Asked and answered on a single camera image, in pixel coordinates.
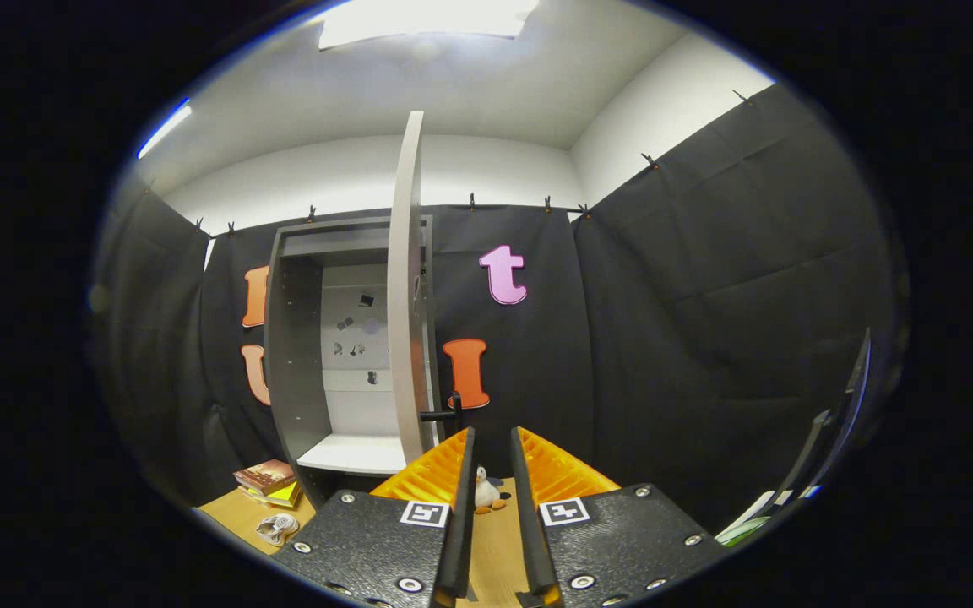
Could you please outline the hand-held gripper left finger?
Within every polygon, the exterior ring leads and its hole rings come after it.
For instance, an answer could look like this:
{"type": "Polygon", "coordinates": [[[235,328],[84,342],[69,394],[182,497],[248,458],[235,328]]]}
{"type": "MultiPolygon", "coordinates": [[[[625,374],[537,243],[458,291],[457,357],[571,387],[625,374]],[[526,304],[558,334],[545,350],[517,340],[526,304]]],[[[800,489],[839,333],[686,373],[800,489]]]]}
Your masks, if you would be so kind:
{"type": "Polygon", "coordinates": [[[475,446],[468,427],[373,491],[337,491],[275,561],[358,607],[453,607],[470,581],[475,446]]]}

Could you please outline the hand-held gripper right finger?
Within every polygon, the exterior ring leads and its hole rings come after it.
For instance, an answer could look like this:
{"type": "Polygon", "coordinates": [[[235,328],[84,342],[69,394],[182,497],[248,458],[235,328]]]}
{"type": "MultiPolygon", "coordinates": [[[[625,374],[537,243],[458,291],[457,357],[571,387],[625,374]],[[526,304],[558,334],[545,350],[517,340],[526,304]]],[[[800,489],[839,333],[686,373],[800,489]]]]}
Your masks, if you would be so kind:
{"type": "Polygon", "coordinates": [[[727,549],[659,488],[627,487],[522,427],[511,464],[533,607],[639,607],[727,549]]]}

